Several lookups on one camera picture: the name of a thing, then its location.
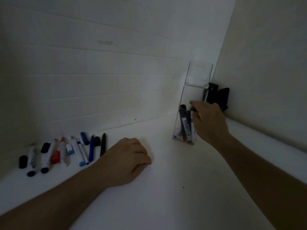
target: gray wall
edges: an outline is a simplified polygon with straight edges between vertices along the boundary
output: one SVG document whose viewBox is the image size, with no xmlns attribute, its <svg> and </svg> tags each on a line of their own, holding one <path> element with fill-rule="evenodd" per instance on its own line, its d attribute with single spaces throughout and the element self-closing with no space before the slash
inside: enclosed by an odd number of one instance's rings
<svg viewBox="0 0 307 230">
<path fill-rule="evenodd" d="M 213 82 L 226 115 L 307 151 L 307 0 L 237 0 Z"/>
</svg>

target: hand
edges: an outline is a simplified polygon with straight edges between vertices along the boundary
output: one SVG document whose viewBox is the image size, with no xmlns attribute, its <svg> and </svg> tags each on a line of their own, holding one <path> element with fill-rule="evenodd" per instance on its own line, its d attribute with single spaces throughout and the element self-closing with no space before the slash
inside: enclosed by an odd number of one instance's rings
<svg viewBox="0 0 307 230">
<path fill-rule="evenodd" d="M 197 112 L 193 112 L 193 123 L 197 135 L 213 147 L 228 139 L 230 133 L 226 119 L 218 104 L 190 101 Z"/>
<path fill-rule="evenodd" d="M 123 138 L 113 145 L 89 169 L 95 183 L 106 188 L 132 182 L 146 167 L 151 165 L 147 150 L 136 138 Z"/>
</svg>

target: blue pen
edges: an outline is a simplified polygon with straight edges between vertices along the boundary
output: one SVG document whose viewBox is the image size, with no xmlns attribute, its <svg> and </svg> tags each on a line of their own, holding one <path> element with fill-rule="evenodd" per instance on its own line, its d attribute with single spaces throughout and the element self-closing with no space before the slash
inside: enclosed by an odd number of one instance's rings
<svg viewBox="0 0 307 230">
<path fill-rule="evenodd" d="M 88 155 L 88 162 L 92 162 L 93 160 L 94 160 L 94 135 L 92 135 L 90 141 L 90 153 Z"/>
</svg>

